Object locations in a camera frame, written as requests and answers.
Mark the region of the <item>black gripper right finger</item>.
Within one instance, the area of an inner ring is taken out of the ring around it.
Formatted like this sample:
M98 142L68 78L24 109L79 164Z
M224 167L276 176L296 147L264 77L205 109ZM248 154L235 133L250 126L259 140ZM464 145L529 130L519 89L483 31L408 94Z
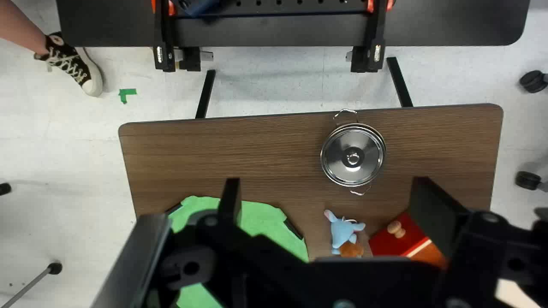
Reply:
M411 183L409 215L442 255L449 256L469 210L433 179L416 176Z

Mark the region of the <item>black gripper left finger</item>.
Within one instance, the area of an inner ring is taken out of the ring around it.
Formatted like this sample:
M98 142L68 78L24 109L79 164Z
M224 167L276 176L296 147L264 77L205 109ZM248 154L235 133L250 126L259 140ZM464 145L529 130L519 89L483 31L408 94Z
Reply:
M228 178L217 207L219 226L228 229L238 224L241 208L240 179Z

